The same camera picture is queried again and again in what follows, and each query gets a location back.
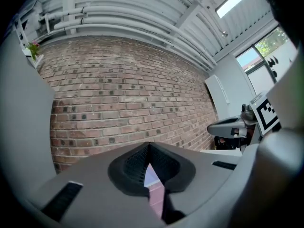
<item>green leaves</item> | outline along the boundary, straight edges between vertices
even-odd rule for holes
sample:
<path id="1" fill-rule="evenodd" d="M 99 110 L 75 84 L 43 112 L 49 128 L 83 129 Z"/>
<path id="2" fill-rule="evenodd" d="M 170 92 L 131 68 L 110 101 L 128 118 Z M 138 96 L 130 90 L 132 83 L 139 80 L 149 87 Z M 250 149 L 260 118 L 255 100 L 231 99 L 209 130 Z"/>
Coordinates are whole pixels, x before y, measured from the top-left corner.
<path id="1" fill-rule="evenodd" d="M 27 48 L 30 50 L 32 54 L 32 58 L 36 60 L 37 55 L 39 55 L 39 47 L 40 45 L 37 43 L 29 42 Z"/>

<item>ceiling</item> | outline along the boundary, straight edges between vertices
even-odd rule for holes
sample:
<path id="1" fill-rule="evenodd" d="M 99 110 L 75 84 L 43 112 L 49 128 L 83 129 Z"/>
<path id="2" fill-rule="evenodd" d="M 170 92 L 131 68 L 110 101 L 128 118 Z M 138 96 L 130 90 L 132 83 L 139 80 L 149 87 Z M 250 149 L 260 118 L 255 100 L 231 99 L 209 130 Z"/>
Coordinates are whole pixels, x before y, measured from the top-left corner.
<path id="1" fill-rule="evenodd" d="M 26 21 L 29 10 L 37 0 L 27 0 L 19 11 L 21 22 Z M 83 34 L 114 35 L 145 41 L 177 53 L 190 60 L 196 67 L 210 71 L 216 67 L 216 55 L 241 35 L 271 14 L 266 0 L 242 0 L 223 18 L 215 9 L 225 0 L 39 0 L 43 13 L 52 14 L 73 8 L 106 6 L 97 12 L 85 15 L 65 16 L 62 20 L 50 21 L 50 30 L 61 21 L 74 21 L 80 18 L 98 18 L 99 24 L 119 25 L 120 27 L 94 27 L 82 25 L 81 28 L 58 32 L 52 36 L 43 25 L 38 40 L 61 39 Z M 111 8 L 125 8 L 127 12 L 112 11 Z M 137 16 L 132 11 L 140 11 L 147 16 Z"/>

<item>red brick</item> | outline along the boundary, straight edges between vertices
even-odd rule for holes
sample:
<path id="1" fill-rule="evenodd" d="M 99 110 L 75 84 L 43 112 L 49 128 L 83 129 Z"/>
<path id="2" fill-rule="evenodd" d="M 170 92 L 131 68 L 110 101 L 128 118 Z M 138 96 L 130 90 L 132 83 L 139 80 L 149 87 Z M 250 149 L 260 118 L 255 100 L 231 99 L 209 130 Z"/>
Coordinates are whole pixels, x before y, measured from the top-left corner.
<path id="1" fill-rule="evenodd" d="M 164 102 L 142 103 L 142 108 L 165 107 Z"/>
<path id="2" fill-rule="evenodd" d="M 94 91 L 95 96 L 110 96 L 110 95 L 124 95 L 123 90 L 98 90 Z"/>
<path id="3" fill-rule="evenodd" d="M 111 135 L 118 135 L 118 134 L 119 134 L 118 127 L 103 129 L 103 136 L 111 136 Z"/>
<path id="4" fill-rule="evenodd" d="M 59 83 L 60 83 L 60 81 L 52 81 L 52 82 L 49 83 L 49 85 L 50 85 L 51 87 L 55 87 L 55 86 L 58 86 Z"/>
<path id="5" fill-rule="evenodd" d="M 56 131 L 56 138 L 67 138 L 66 131 Z"/>
<path id="6" fill-rule="evenodd" d="M 163 127 L 164 122 L 155 122 L 152 123 L 152 128 L 159 128 L 159 127 Z"/>
<path id="7" fill-rule="evenodd" d="M 52 114 L 51 115 L 51 122 L 55 122 L 56 121 L 56 115 Z"/>
<path id="8" fill-rule="evenodd" d="M 92 140 L 90 139 L 79 139 L 76 141 L 77 147 L 92 147 Z"/>
<path id="9" fill-rule="evenodd" d="M 70 115 L 70 121 L 86 121 L 98 119 L 101 119 L 101 113 L 78 113 Z"/>
<path id="10" fill-rule="evenodd" d="M 93 121 L 93 122 L 78 122 L 77 129 L 106 128 L 106 127 L 115 127 L 115 126 L 125 126 L 127 124 L 128 124 L 127 119 Z"/>
<path id="11" fill-rule="evenodd" d="M 55 76 L 55 77 L 50 77 L 48 78 L 48 82 L 51 82 L 51 81 L 57 81 L 57 80 L 63 80 L 65 79 L 66 76 L 65 75 L 59 75 L 59 76 Z"/>
<path id="12" fill-rule="evenodd" d="M 100 139 L 94 139 L 93 142 L 94 142 L 95 146 L 107 145 L 107 144 L 109 144 L 109 138 L 105 137 L 105 138 L 100 138 Z"/>
<path id="13" fill-rule="evenodd" d="M 119 111 L 119 110 L 125 110 L 125 104 L 99 104 L 94 105 L 93 110 L 95 112 L 99 111 Z"/>
<path id="14" fill-rule="evenodd" d="M 125 127 L 121 128 L 121 133 L 139 132 L 139 131 L 144 131 L 144 130 L 148 130 L 151 128 L 152 128 L 151 123 L 125 126 Z"/>
<path id="15" fill-rule="evenodd" d="M 156 88 L 155 88 L 155 86 L 145 86 L 145 89 L 148 90 L 148 91 L 149 91 L 149 90 L 152 90 L 152 91 L 153 91 L 153 90 L 155 90 Z"/>
<path id="16" fill-rule="evenodd" d="M 101 89 L 101 84 L 80 84 L 80 85 L 73 85 L 74 90 L 97 90 Z"/>
<path id="17" fill-rule="evenodd" d="M 179 140 L 181 140 L 181 137 L 180 136 L 176 136 L 176 137 L 172 138 L 172 143 L 176 143 Z"/>
<path id="18" fill-rule="evenodd" d="M 169 119 L 177 118 L 176 113 L 168 113 L 167 115 L 168 115 L 168 118 L 169 118 Z"/>
<path id="19" fill-rule="evenodd" d="M 132 84 L 132 85 L 137 85 L 138 80 L 137 79 L 125 79 L 124 84 Z"/>
<path id="20" fill-rule="evenodd" d="M 135 117 L 149 115 L 148 110 L 121 111 L 120 117 Z"/>
<path id="21" fill-rule="evenodd" d="M 169 132 L 169 133 L 167 133 L 166 136 L 167 136 L 167 139 L 172 138 L 175 136 L 175 132 Z"/>
<path id="22" fill-rule="evenodd" d="M 141 108 L 140 103 L 127 103 L 128 110 L 135 110 L 135 109 L 140 109 L 140 108 Z"/>
<path id="23" fill-rule="evenodd" d="M 153 122 L 153 121 L 159 121 L 159 120 L 164 120 L 167 119 L 167 115 L 163 114 L 163 115 L 153 115 L 153 116 L 145 116 L 144 117 L 144 122 Z"/>
<path id="24" fill-rule="evenodd" d="M 139 132 L 139 133 L 133 133 L 129 135 L 129 140 L 134 141 L 134 140 L 139 140 L 145 138 L 145 133 L 144 132 Z"/>
<path id="25" fill-rule="evenodd" d="M 103 119 L 118 118 L 119 112 L 103 112 Z"/>
<path id="26" fill-rule="evenodd" d="M 170 126 L 170 131 L 173 131 L 173 130 L 176 130 L 179 128 L 179 125 L 178 124 L 174 124 L 174 125 L 171 125 Z"/>
<path id="27" fill-rule="evenodd" d="M 152 82 L 152 81 L 143 81 L 143 80 L 139 80 L 138 84 L 140 84 L 140 85 L 147 85 L 147 86 L 160 86 L 159 83 Z"/>
<path id="28" fill-rule="evenodd" d="M 142 90 L 140 92 L 140 95 L 142 96 L 162 96 L 162 93 L 161 92 L 157 92 L 157 91 L 145 91 L 145 90 Z"/>
<path id="29" fill-rule="evenodd" d="M 90 148 L 90 147 L 88 147 L 88 148 L 73 148 L 70 151 L 71 151 L 71 154 L 73 156 L 75 156 L 75 155 L 76 156 L 87 156 L 87 155 L 91 154 L 91 152 L 90 152 L 91 149 L 95 149 L 95 148 Z"/>
<path id="30" fill-rule="evenodd" d="M 146 97 L 138 96 L 121 96 L 119 97 L 119 102 L 145 102 L 147 101 Z"/>
<path id="31" fill-rule="evenodd" d="M 80 91 L 79 96 L 80 97 L 87 97 L 87 96 L 93 96 L 94 92 L 93 91 Z"/>
<path id="32" fill-rule="evenodd" d="M 167 133 L 170 131 L 170 128 L 169 127 L 163 127 L 163 128 L 160 128 L 160 129 L 157 129 L 157 130 L 160 130 L 161 133 Z"/>
<path id="33" fill-rule="evenodd" d="M 164 121 L 163 123 L 164 123 L 165 126 L 171 125 L 171 124 L 174 123 L 174 120 L 173 119 L 168 119 L 168 120 Z"/>
<path id="34" fill-rule="evenodd" d="M 92 111 L 92 106 L 91 105 L 79 105 L 79 106 L 74 106 L 71 107 L 72 112 L 91 112 Z"/>
<path id="35" fill-rule="evenodd" d="M 129 124 L 141 124 L 143 123 L 143 118 L 138 117 L 138 118 L 130 118 L 129 119 Z"/>
<path id="36" fill-rule="evenodd" d="M 139 95 L 139 90 L 126 90 L 125 95 L 128 96 L 136 96 Z"/>
<path id="37" fill-rule="evenodd" d="M 57 122 L 65 122 L 65 121 L 69 121 L 67 114 L 58 114 L 57 115 Z"/>
<path id="38" fill-rule="evenodd" d="M 149 110 L 149 112 L 150 112 L 151 115 L 154 115 L 154 114 L 162 114 L 162 109 L 160 109 L 160 108 L 155 108 L 155 109 Z"/>
<path id="39" fill-rule="evenodd" d="M 165 134 L 163 135 L 157 135 L 154 137 L 154 142 L 164 142 L 167 139 L 167 136 Z"/>
<path id="40" fill-rule="evenodd" d="M 78 78 L 98 78 L 99 73 L 84 73 L 84 74 L 79 74 Z"/>
<path id="41" fill-rule="evenodd" d="M 116 96 L 113 96 L 113 97 L 94 97 L 90 101 L 91 101 L 92 104 L 118 103 L 118 98 Z"/>
<path id="42" fill-rule="evenodd" d="M 48 77 L 52 77 L 54 75 L 54 73 L 46 73 L 42 75 L 42 78 L 48 78 Z"/>
<path id="43" fill-rule="evenodd" d="M 69 132 L 70 138 L 95 138 L 101 135 L 99 130 L 72 130 Z"/>
<path id="44" fill-rule="evenodd" d="M 66 85 L 73 85 L 73 84 L 80 84 L 81 80 L 79 78 L 76 79 L 66 79 L 66 80 L 62 80 L 60 81 L 61 86 L 66 86 Z"/>
<path id="45" fill-rule="evenodd" d="M 176 113 L 177 116 L 187 116 L 187 115 L 189 115 L 189 114 L 190 114 L 189 111 L 177 112 L 177 113 Z"/>
<path id="46" fill-rule="evenodd" d="M 69 146 L 74 147 L 75 141 L 69 139 L 51 139 L 52 146 Z"/>
<path id="47" fill-rule="evenodd" d="M 71 155 L 69 148 L 51 147 L 51 153 L 52 155 Z"/>
<path id="48" fill-rule="evenodd" d="M 149 131 L 146 131 L 146 132 L 145 132 L 145 136 L 146 136 L 146 137 L 156 136 L 157 134 L 158 134 L 158 132 L 157 132 L 156 129 L 152 129 L 152 130 L 149 130 Z"/>
<path id="49" fill-rule="evenodd" d="M 132 75 L 132 74 L 119 74 L 119 78 L 129 78 L 129 79 L 143 79 L 143 76 L 140 75 Z"/>
<path id="50" fill-rule="evenodd" d="M 122 135 L 122 136 L 113 136 L 109 138 L 110 143 L 124 143 L 129 141 L 128 135 Z"/>
<path id="51" fill-rule="evenodd" d="M 50 136 L 51 138 L 54 138 L 54 137 L 55 137 L 55 131 L 54 131 L 54 130 L 50 130 L 50 131 L 49 131 L 49 136 Z"/>
<path id="52" fill-rule="evenodd" d="M 188 116 L 183 116 L 181 117 L 181 120 L 184 122 L 184 121 L 187 121 L 188 120 Z"/>

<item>white wall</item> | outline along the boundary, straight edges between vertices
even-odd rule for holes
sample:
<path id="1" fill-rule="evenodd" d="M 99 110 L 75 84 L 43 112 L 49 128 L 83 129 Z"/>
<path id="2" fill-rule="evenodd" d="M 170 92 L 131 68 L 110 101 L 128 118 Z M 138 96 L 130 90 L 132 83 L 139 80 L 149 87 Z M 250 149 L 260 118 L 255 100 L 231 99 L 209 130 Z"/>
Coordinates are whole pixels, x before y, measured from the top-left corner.
<path id="1" fill-rule="evenodd" d="M 228 117 L 240 115 L 242 104 L 248 104 L 256 96 L 248 76 L 232 54 L 222 58 L 209 75 L 216 75 L 226 91 L 230 101 Z"/>
<path id="2" fill-rule="evenodd" d="M 269 91 L 275 84 L 265 66 L 248 75 L 256 94 Z"/>

